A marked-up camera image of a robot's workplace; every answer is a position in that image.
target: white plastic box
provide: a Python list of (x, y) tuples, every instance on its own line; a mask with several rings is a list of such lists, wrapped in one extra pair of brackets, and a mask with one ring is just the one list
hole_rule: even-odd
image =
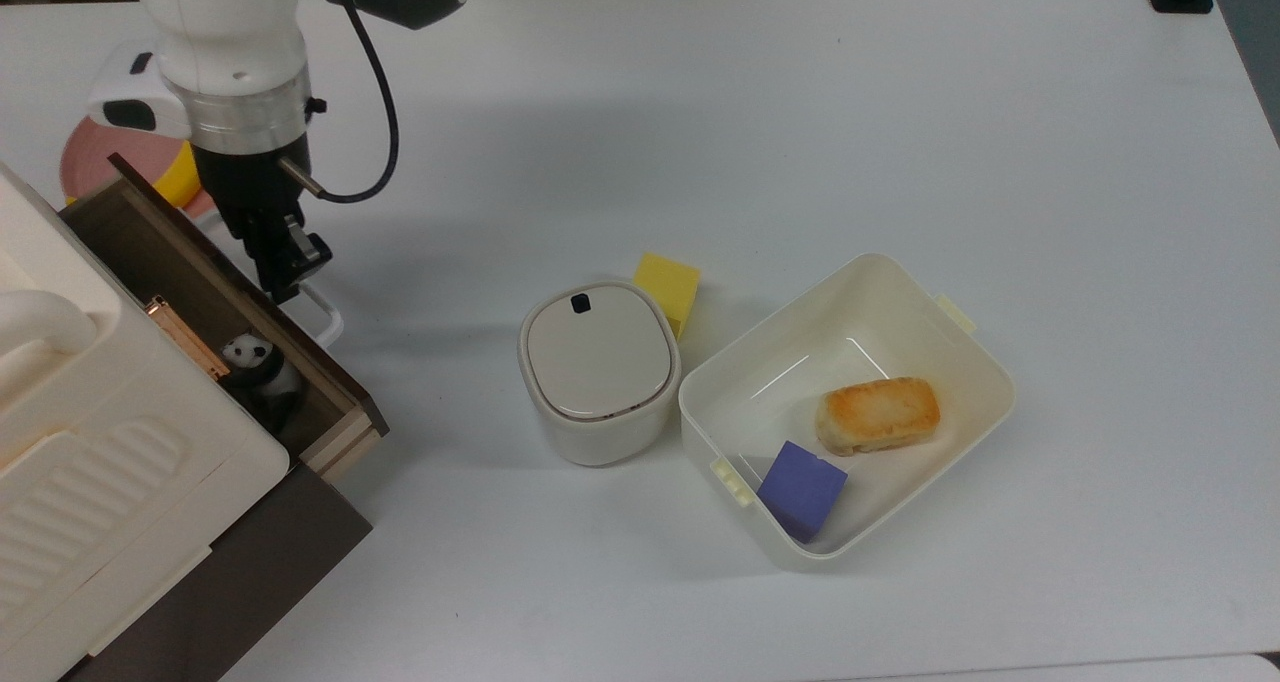
[[(46, 343), (77, 317), (84, 344)], [(288, 468), (0, 164), (0, 679), (100, 653)]]
[(680, 348), (652, 296), (627, 282), (600, 282), (531, 310), (520, 330), (520, 371), (552, 448), (599, 467), (662, 432), (680, 381)]
[[(680, 389), (685, 450), (782, 568), (836, 558), (987, 436), (1014, 407), (1014, 385), (969, 335), (972, 322), (931, 298), (883, 255), (863, 255), (751, 328)], [(929, 441), (841, 458), (814, 435), (820, 395), (882, 377), (924, 377), (942, 412)], [(849, 473), (809, 544), (792, 540), (755, 496), (782, 441)]]

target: white plastic tray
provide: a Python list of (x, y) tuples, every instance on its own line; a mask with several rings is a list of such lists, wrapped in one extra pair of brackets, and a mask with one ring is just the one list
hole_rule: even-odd
[[(931, 298), (892, 258), (861, 255), (685, 377), (685, 450), (771, 559), (791, 569), (823, 563), (1009, 416), (1014, 383), (969, 331), (959, 310)], [(942, 421), (931, 441), (849, 458), (823, 449), (813, 424), (820, 395), (901, 376), (924, 377), (936, 392)], [(754, 494), (786, 440), (849, 473), (827, 523), (805, 545)]]

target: wooden drawer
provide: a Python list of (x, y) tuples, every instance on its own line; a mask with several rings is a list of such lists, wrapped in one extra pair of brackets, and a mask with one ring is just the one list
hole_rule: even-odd
[(63, 209), (59, 216), (131, 290), (138, 303), (164, 298), (191, 331), (219, 351), (252, 330), (283, 351), (306, 380), (301, 409), (276, 439), (326, 481), (351, 468), (387, 424), (333, 357), (280, 312), (252, 282), (170, 207), (118, 155), (120, 179)]

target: stuffed panda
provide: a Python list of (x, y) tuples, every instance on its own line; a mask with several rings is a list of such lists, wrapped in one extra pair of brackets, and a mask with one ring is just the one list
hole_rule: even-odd
[(243, 392), (242, 404), (262, 427), (279, 435), (302, 400), (302, 376), (269, 340), (247, 331), (223, 345), (223, 358), (233, 367), (223, 385)]

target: black cable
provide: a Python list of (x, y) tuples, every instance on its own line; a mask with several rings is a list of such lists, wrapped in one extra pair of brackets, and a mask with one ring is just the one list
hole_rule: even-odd
[(396, 163), (399, 159), (399, 123), (396, 119), (396, 102), (392, 100), (392, 86), (387, 82), (387, 72), (383, 70), (383, 63), (378, 59), (378, 50), (374, 49), (374, 41), (369, 38), (369, 32), (356, 13), (356, 0), (339, 0), (339, 3), (347, 10), (347, 18), (351, 20), (352, 29), (356, 29), (356, 36), (360, 38), (360, 47), (365, 49), (369, 65), (374, 68), (378, 90), (381, 91), (383, 104), (387, 107), (387, 133), (390, 138), (387, 148), (387, 168), (383, 168), (383, 177), (379, 177), (369, 189), (356, 194), (333, 194), (325, 189), (320, 189), (316, 193), (317, 198), (325, 200), (325, 202), (355, 203), (364, 202), (371, 198), (371, 196), (380, 193), (387, 182), (392, 180), (392, 175), (396, 171)]

